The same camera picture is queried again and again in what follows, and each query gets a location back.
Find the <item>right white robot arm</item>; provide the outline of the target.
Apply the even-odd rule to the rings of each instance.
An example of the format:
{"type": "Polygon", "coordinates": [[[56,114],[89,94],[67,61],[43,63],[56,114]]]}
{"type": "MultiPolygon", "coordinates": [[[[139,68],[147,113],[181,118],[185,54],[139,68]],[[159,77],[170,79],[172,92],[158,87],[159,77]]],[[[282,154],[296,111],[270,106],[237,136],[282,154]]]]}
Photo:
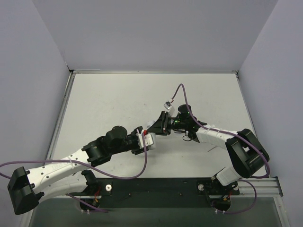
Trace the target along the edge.
{"type": "Polygon", "coordinates": [[[148,123],[147,132],[168,136],[172,131],[184,133],[191,141],[208,143],[227,150],[232,165],[215,175],[215,179],[227,186],[239,179],[254,178],[255,173],[265,167],[265,177],[269,175],[269,155],[249,129],[225,131],[197,120],[191,106],[178,107],[176,117],[162,111],[156,121],[148,123]]]}

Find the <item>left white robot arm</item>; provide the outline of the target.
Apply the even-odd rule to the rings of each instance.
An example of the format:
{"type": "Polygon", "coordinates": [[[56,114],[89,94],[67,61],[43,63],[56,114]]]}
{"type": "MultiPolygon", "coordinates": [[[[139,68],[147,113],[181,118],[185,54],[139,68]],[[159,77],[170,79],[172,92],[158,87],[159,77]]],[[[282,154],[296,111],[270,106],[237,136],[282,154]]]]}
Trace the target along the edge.
{"type": "Polygon", "coordinates": [[[97,190],[97,182],[85,178],[80,186],[64,183],[61,190],[54,189],[54,183],[87,169],[95,170],[97,166],[110,161],[115,154],[131,151],[133,154],[146,153],[155,145],[155,135],[136,128],[130,134],[122,126],[115,126],[106,135],[88,143],[76,152],[59,160],[46,160],[45,165],[26,170],[19,167],[14,170],[8,192],[16,215],[33,210],[47,196],[75,192],[80,189],[85,194],[97,190]]]}

